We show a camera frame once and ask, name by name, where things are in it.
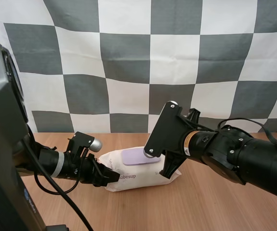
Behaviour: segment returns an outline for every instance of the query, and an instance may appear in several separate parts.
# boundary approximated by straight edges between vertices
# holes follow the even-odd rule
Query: wooden table
[[[102,154],[144,146],[148,134],[91,134],[103,142]],[[38,133],[36,140],[64,151],[71,133]],[[256,134],[263,139],[264,134]],[[164,186],[109,192],[79,184],[69,193],[95,231],[277,231],[277,197],[255,186],[242,186],[220,177],[209,167],[187,160],[182,176]],[[61,196],[39,189],[33,177],[24,182],[46,225],[86,228]],[[48,183],[40,177],[43,185]],[[64,189],[71,180],[57,179]]]

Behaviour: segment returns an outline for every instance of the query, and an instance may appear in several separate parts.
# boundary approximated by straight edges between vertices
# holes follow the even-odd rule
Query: fabric backdrop
[[[0,43],[33,131],[150,132],[169,100],[277,131],[274,0],[0,0]]]

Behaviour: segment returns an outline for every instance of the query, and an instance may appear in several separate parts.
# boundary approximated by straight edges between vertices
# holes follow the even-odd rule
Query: robotic arm
[[[176,102],[167,102],[144,148],[149,158],[165,155],[162,176],[170,178],[191,159],[234,183],[248,182],[277,195],[277,140],[262,124],[249,120],[264,128],[270,142],[230,125],[221,127],[227,120],[214,131],[198,124],[200,112],[196,109],[187,117],[180,115],[181,111]]]
[[[34,175],[44,191],[62,195],[89,230],[90,224],[66,195],[78,182],[106,186],[119,180],[119,173],[96,161],[93,154],[102,148],[99,140],[76,132],[66,151],[57,152],[37,143],[28,128],[24,95],[9,52],[0,45],[0,231],[67,231],[64,226],[46,227],[20,175]],[[52,192],[37,180],[42,174],[57,190]],[[64,192],[52,178],[75,180]]]

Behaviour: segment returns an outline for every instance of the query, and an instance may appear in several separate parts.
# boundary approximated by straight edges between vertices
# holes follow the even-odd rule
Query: black square
[[[230,118],[268,118],[277,101],[277,82],[239,81]]]
[[[71,114],[108,114],[106,79],[89,75],[64,75]]]
[[[277,32],[277,0],[259,0],[255,33]]]
[[[196,83],[237,81],[253,34],[201,35]]]
[[[54,26],[4,24],[19,71],[44,75],[62,74]]]
[[[99,32],[96,0],[44,0],[55,26],[85,32]]]
[[[182,114],[187,115],[191,106],[194,84],[164,85],[150,84],[149,114],[159,115],[168,101],[175,101],[183,107]]]
[[[149,83],[150,35],[101,33],[101,56],[106,78]]]
[[[202,0],[152,0],[151,34],[199,35]]]
[[[32,111],[38,132],[74,132],[70,114]]]
[[[110,114],[110,132],[148,132],[148,115]]]
[[[270,132],[277,132],[277,119],[268,119],[267,122],[264,124],[264,126],[270,131]]]

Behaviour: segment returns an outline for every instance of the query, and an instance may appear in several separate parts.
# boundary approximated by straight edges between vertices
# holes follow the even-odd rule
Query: black cable
[[[77,179],[76,179],[76,182],[75,184],[73,185],[72,188],[70,188],[69,190],[65,191],[66,194],[70,193],[71,191],[73,191],[76,186],[79,184],[79,180],[80,180],[80,173],[81,173],[81,169],[82,169],[82,164],[83,164],[83,161],[84,159],[86,158],[86,155],[88,153],[88,150],[86,149],[81,157],[81,163],[80,163],[80,166],[79,166],[79,169],[78,169],[78,175],[77,175]],[[44,192],[48,193],[48,194],[52,194],[52,195],[60,195],[58,192],[54,192],[54,191],[50,191],[48,189],[46,189],[39,181],[39,178],[38,178],[38,173],[37,171],[35,170],[34,171],[34,180],[36,181],[38,187],[40,189],[42,189]]]
[[[273,143],[275,146],[277,146],[277,139],[274,138],[274,136],[272,135],[272,133],[271,133],[263,124],[261,124],[261,123],[259,123],[259,122],[256,122],[256,121],[254,121],[254,120],[251,120],[251,119],[245,119],[245,118],[224,119],[224,120],[222,120],[222,121],[218,124],[218,126],[217,126],[218,131],[221,132],[221,130],[222,130],[221,124],[222,124],[223,122],[226,122],[226,121],[229,121],[229,120],[238,120],[238,119],[247,120],[247,121],[250,121],[250,122],[253,122],[253,123],[255,123],[255,124],[260,125],[260,126],[263,128],[263,130],[264,130],[264,132],[265,132],[267,138],[269,139],[269,141],[270,141],[271,143]]]
[[[34,164],[34,166],[37,168],[37,170],[46,178],[46,180],[53,186],[53,188],[60,193],[60,195],[65,199],[66,202],[74,209],[74,211],[77,213],[79,218],[82,220],[82,222],[85,224],[88,230],[93,231],[91,225],[89,224],[88,220],[85,218],[83,213],[80,211],[80,209],[77,207],[77,205],[71,200],[71,198],[59,187],[59,185],[51,178],[51,176],[46,172],[44,167],[41,165],[39,160],[37,159],[36,155],[34,154],[33,150],[30,148],[29,144],[26,143],[24,139],[22,139],[22,144],[24,148],[26,149],[26,153],[29,156],[30,160]]]

